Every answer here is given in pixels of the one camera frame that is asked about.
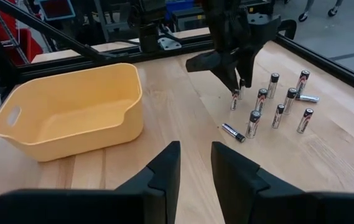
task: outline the bin handle hole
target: bin handle hole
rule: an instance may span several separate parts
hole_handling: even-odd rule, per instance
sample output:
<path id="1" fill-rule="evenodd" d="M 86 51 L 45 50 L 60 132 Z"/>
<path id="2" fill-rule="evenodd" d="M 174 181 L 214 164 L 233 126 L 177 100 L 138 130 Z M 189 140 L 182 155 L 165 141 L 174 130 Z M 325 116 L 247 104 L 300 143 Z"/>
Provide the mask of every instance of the bin handle hole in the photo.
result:
<path id="1" fill-rule="evenodd" d="M 13 127 L 16 124 L 19 115 L 21 115 L 21 107 L 20 106 L 13 107 L 13 109 L 11 110 L 7 118 L 8 125 Z"/>

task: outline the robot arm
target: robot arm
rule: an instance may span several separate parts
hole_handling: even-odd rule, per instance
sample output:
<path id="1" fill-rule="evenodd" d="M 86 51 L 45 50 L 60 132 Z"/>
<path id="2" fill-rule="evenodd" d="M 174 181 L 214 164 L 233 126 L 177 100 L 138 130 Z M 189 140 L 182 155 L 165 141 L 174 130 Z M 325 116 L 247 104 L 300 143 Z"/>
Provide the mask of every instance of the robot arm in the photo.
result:
<path id="1" fill-rule="evenodd" d="M 215 50 L 188 59 L 187 71 L 209 70 L 232 93 L 243 86 L 250 88 L 255 56 L 267 41 L 276 37 L 280 16 L 248 14 L 246 7 L 240 7 L 240 0 L 201 0 L 200 3 Z"/>

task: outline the battery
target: battery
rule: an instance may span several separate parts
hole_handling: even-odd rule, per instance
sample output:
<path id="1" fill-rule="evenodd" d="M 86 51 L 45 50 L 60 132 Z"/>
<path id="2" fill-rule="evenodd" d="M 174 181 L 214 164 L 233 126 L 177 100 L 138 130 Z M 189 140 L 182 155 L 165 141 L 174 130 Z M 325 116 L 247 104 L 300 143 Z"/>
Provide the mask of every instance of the battery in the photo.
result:
<path id="1" fill-rule="evenodd" d="M 291 107 L 293 106 L 294 98 L 296 98 L 297 90 L 295 88 L 289 88 L 287 91 L 286 99 L 284 100 L 284 111 L 286 115 L 290 114 Z"/>
<path id="2" fill-rule="evenodd" d="M 318 103 L 320 98 L 318 96 L 307 96 L 307 95 L 303 95 L 303 94 L 297 94 L 296 100 L 307 101 L 307 102 L 311 102 L 311 103 Z"/>
<path id="3" fill-rule="evenodd" d="M 280 104 L 276 107 L 274 120 L 272 121 L 272 128 L 277 129 L 281 123 L 282 115 L 284 111 L 284 105 Z"/>
<path id="4" fill-rule="evenodd" d="M 246 138 L 252 139 L 255 137 L 260 117 L 261 113 L 259 111 L 254 110 L 250 113 L 249 125 L 246 130 Z"/>
<path id="5" fill-rule="evenodd" d="M 307 80 L 309 78 L 309 74 L 310 72 L 308 72 L 307 70 L 301 71 L 300 78 L 296 86 L 298 94 L 301 94 L 304 91 L 305 85 L 307 84 Z"/>
<path id="6" fill-rule="evenodd" d="M 254 110 L 258 111 L 260 114 L 263 113 L 265 99 L 266 99 L 267 94 L 268 94 L 268 90 L 265 88 L 261 88 L 258 90 L 257 102 L 256 102 L 256 107 L 254 108 Z"/>
<path id="7" fill-rule="evenodd" d="M 241 78 L 239 82 L 240 92 L 239 92 L 238 100 L 241 100 L 243 97 L 243 93 L 245 92 L 245 85 L 246 85 L 246 81 Z"/>
<path id="8" fill-rule="evenodd" d="M 239 142 L 244 142 L 246 140 L 246 138 L 242 134 L 235 131 L 231 126 L 226 123 L 222 124 L 222 129 L 224 129 L 228 134 L 232 135 Z"/>
<path id="9" fill-rule="evenodd" d="M 232 93 L 231 110 L 236 110 L 236 104 L 238 103 L 238 97 L 240 95 L 240 90 L 234 90 Z"/>
<path id="10" fill-rule="evenodd" d="M 310 109 L 310 108 L 305 109 L 304 115 L 302 116 L 300 124 L 297 128 L 298 133 L 301 133 L 301 134 L 304 133 L 313 113 L 314 113 L 313 109 Z"/>
<path id="11" fill-rule="evenodd" d="M 277 86 L 277 81 L 279 81 L 279 74 L 278 73 L 272 73 L 271 74 L 271 79 L 269 80 L 269 85 L 268 85 L 268 98 L 273 99 L 276 91 L 276 86 Z"/>

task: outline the wooden tabletop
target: wooden tabletop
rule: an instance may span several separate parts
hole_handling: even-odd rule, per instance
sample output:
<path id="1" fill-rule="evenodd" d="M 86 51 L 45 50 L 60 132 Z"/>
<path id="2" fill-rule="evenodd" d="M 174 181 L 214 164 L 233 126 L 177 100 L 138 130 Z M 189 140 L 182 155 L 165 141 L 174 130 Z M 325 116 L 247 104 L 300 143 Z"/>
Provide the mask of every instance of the wooden tabletop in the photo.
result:
<path id="1" fill-rule="evenodd" d="M 212 180 L 212 141 L 227 144 L 303 190 L 354 192 L 354 88 L 269 42 L 256 57 L 253 87 L 230 111 L 231 93 L 221 81 L 210 72 L 187 73 L 185 61 L 193 55 L 136 64 L 144 92 L 144 131 L 132 142 L 38 163 L 0 139 L 0 194 L 36 187 L 114 189 L 174 140 L 182 146 L 176 223 L 223 223 Z M 279 129 L 273 129 L 276 105 L 303 69 L 311 71 L 305 94 L 319 96 L 320 102 L 296 101 Z M 265 104 L 256 137 L 239 143 L 220 126 L 228 123 L 245 133 L 258 89 L 268 87 L 272 72 L 281 75 L 276 95 Z M 306 108 L 314 115 L 299 134 L 296 128 Z"/>

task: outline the concrete floor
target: concrete floor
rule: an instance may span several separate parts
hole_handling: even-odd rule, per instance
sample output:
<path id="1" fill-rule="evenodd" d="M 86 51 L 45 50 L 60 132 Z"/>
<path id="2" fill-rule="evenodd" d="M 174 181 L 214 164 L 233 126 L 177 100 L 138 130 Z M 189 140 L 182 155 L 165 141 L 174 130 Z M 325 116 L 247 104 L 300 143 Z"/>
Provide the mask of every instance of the concrete floor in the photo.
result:
<path id="1" fill-rule="evenodd" d="M 327 12 L 336 0 L 315 0 L 308 19 L 298 22 L 307 1 L 277 1 L 274 12 L 298 22 L 295 41 L 354 70 L 354 1 L 345 0 L 334 17 Z"/>

